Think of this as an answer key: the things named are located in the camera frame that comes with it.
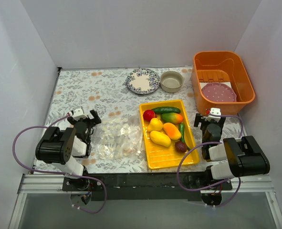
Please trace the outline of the green red mango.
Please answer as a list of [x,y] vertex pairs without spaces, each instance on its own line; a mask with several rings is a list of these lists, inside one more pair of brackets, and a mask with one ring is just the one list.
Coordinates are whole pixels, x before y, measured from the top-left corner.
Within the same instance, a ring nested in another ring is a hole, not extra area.
[[180,124],[183,122],[183,117],[180,114],[177,113],[164,113],[161,114],[161,119],[165,123],[172,123],[174,125]]

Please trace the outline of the clear zip top bag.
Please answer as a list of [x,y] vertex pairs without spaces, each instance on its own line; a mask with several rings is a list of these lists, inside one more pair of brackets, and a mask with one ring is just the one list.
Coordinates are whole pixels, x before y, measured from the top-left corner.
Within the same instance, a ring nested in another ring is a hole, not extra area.
[[139,116],[120,115],[102,119],[92,138],[91,155],[114,160],[140,155],[142,130]]

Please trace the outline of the dark purple fruit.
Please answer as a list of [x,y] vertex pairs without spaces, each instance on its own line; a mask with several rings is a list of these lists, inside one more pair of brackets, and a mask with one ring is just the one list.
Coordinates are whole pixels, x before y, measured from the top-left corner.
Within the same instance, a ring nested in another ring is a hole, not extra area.
[[175,150],[179,153],[185,153],[188,150],[188,147],[185,142],[177,141],[175,142]]

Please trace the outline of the yellow pear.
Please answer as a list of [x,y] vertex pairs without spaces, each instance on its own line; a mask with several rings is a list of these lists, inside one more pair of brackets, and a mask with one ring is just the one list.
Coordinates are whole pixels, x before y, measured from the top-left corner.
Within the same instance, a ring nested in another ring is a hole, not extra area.
[[163,123],[158,118],[152,118],[147,127],[147,131],[161,131],[163,129]]

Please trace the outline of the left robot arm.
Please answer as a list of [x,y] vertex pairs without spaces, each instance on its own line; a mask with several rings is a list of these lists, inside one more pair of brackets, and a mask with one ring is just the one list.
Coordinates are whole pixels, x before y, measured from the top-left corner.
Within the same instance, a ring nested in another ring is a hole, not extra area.
[[36,146],[36,159],[52,164],[68,175],[66,184],[79,191],[90,190],[91,183],[87,169],[80,164],[78,158],[90,156],[91,135],[94,127],[101,123],[101,118],[95,110],[91,116],[84,113],[83,108],[77,107],[68,113],[67,121],[72,125],[65,130],[51,126],[45,131]]

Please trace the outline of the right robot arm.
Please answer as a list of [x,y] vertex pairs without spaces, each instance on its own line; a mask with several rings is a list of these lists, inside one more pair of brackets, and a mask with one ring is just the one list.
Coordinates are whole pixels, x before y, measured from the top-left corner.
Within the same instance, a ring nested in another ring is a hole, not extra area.
[[207,162],[222,161],[206,167],[196,183],[208,189],[216,189],[224,179],[265,175],[270,163],[263,150],[251,135],[239,138],[221,138],[225,117],[214,114],[195,116],[194,126],[202,131],[201,153]]

